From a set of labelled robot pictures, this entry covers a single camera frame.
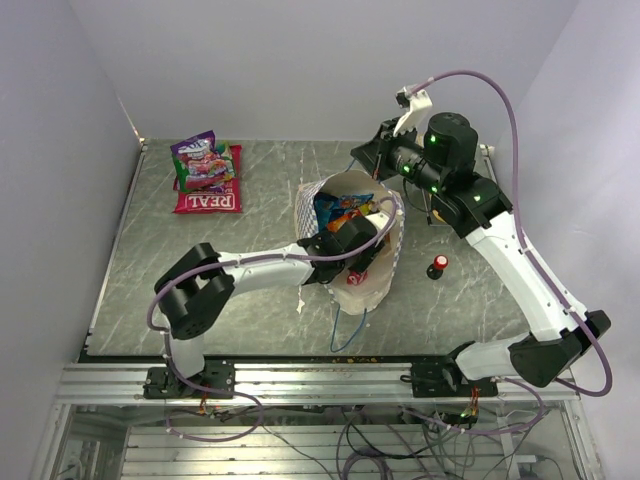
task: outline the gray marble surface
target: gray marble surface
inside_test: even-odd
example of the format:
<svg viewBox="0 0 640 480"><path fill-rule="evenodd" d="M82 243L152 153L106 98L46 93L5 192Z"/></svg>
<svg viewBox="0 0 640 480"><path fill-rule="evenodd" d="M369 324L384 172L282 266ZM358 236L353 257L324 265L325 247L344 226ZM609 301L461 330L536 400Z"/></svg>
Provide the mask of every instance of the gray marble surface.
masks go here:
<svg viewBox="0 0 640 480"><path fill-rule="evenodd" d="M355 143L243 141L242 214L175 215L175 176L168 140L148 142L126 213L89 344L92 355L154 355L160 335L145 324L156 280L189 248L210 242L218 251L281 247L295 240L293 203L298 185L344 170ZM479 163L480 171L484 168ZM398 189L399 183L387 182ZM421 202L413 192L415 203ZM406 206L405 237L391 291L367 318L367 327L343 352L362 355L445 353L468 340L486 341L525 331L524 317L487 262L448 227L429 227ZM437 254L450 265L430 280ZM296 311L299 294L305 302ZM206 335L206 353L322 355L337 305L324 287L267 289L233 298ZM360 317L341 315L342 345Z"/></svg>

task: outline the snack package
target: snack package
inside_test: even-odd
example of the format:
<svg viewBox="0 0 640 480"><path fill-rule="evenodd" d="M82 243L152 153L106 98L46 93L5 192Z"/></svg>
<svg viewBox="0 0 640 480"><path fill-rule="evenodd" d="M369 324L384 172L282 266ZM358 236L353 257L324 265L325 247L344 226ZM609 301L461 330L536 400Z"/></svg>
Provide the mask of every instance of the snack package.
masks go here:
<svg viewBox="0 0 640 480"><path fill-rule="evenodd" d="M173 213L214 213L230 212L241 213L242 202L240 201L240 145L226 146L231 158L231 167L234 175L225 182L219 184L208 184L202 189L183 192L180 188L180 177L177 176L173 189L178 190L178 203Z"/></svg>
<svg viewBox="0 0 640 480"><path fill-rule="evenodd" d="M344 222L346 222L347 220L349 220L349 219L351 219L353 217L366 217L367 215L369 215L369 213L371 213L372 209L373 209L373 202L369 201L369 202L365 203L364 205L361 205L358 208L355 208L353 210L349 210L347 213L345 213L341 217L330 221L327 224L327 230L329 230L330 232L335 233L338 230L340 230L340 227L342 225L344 225Z"/></svg>
<svg viewBox="0 0 640 480"><path fill-rule="evenodd" d="M331 222L371 202L372 199L373 193L342 195L338 198L328 193L318 192L313 199L313 207L318 217L319 231L327 229Z"/></svg>
<svg viewBox="0 0 640 480"><path fill-rule="evenodd" d="M171 145L181 192L219 187L236 177L229 145L224 142L216 146L215 141L210 130Z"/></svg>

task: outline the white paper bag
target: white paper bag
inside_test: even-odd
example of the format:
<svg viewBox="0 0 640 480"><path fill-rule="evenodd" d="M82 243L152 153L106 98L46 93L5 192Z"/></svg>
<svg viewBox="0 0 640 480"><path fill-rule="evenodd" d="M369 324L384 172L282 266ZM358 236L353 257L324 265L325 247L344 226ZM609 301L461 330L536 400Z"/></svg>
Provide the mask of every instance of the white paper bag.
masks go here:
<svg viewBox="0 0 640 480"><path fill-rule="evenodd" d="M359 285L349 285L349 271L345 269L326 285L329 293L349 315L359 315L376 308L389 293L391 281L398 265L398 257L404 235L404 206L397 192L387 190L365 172L350 170L337 173L324 180L298 187L294 209L294 223L298 238L309 238L318 233L318 217L313 200L318 192L336 197L373 193L374 200L393 195L398 203L395 223L389 231L390 243L378 253L367 269L368 277ZM380 205L384 212L391 212L391 202Z"/></svg>

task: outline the red candy bag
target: red candy bag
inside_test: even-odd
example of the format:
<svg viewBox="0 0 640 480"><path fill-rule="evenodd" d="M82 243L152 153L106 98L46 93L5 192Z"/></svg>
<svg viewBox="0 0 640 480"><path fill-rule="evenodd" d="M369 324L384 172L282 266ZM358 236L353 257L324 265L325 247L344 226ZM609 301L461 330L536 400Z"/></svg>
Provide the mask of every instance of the red candy bag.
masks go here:
<svg viewBox="0 0 640 480"><path fill-rule="evenodd" d="M173 213L242 212L240 179L238 178L242 146L231 145L229 148L236 175L221 185L210 185L189 193L179 191L178 203ZM178 177L173 183L173 189L180 189Z"/></svg>

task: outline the white enclosure wall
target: white enclosure wall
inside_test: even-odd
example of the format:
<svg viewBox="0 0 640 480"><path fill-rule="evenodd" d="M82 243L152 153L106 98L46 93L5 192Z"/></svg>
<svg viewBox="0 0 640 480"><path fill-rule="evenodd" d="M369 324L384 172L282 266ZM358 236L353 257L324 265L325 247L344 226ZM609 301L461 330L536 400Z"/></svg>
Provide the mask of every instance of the white enclosure wall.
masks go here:
<svg viewBox="0 0 640 480"><path fill-rule="evenodd" d="M585 399L608 478L638 478L640 397L640 3L583 0L517 114L525 229L558 276L613 326L613 392ZM497 171L509 182L510 134ZM590 352L574 367L603 384Z"/></svg>
<svg viewBox="0 0 640 480"><path fill-rule="evenodd" d="M0 65L0 476L23 480L139 144L66 0L3 0Z"/></svg>
<svg viewBox="0 0 640 480"><path fill-rule="evenodd" d="M576 0L71 0L143 137L343 140L399 114L397 89L453 68L518 105ZM506 125L487 87L435 85L483 141Z"/></svg>

